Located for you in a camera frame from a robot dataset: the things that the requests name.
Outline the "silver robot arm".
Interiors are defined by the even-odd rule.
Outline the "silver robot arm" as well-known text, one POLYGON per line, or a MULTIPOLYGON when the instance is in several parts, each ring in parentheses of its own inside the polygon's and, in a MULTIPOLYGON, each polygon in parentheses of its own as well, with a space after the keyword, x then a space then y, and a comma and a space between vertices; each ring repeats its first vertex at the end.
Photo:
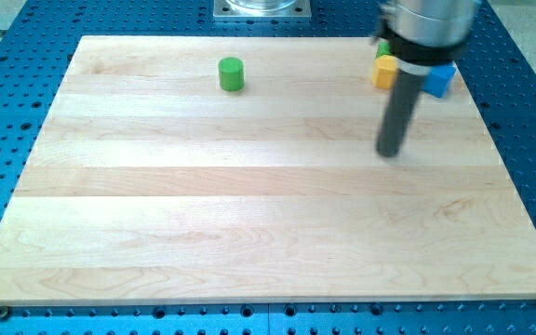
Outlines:
POLYGON ((405 73, 426 76, 466 50, 479 0, 389 0, 380 4, 374 41, 388 42, 405 73))

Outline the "green block behind arm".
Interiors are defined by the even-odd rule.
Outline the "green block behind arm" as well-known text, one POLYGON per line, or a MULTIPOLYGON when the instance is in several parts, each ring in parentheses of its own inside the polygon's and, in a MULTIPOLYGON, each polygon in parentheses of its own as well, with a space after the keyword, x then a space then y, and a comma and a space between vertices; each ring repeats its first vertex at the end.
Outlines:
POLYGON ((375 59, 378 59, 383 56, 392 56, 390 44, 388 41, 384 41, 384 40, 380 41, 377 45, 375 59))

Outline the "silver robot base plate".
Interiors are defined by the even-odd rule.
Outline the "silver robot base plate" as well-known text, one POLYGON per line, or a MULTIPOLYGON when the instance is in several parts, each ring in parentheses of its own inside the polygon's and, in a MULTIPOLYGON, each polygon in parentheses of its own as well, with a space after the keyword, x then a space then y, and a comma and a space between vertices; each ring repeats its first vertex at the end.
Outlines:
POLYGON ((214 0, 213 16, 238 18, 310 18, 310 0, 214 0))

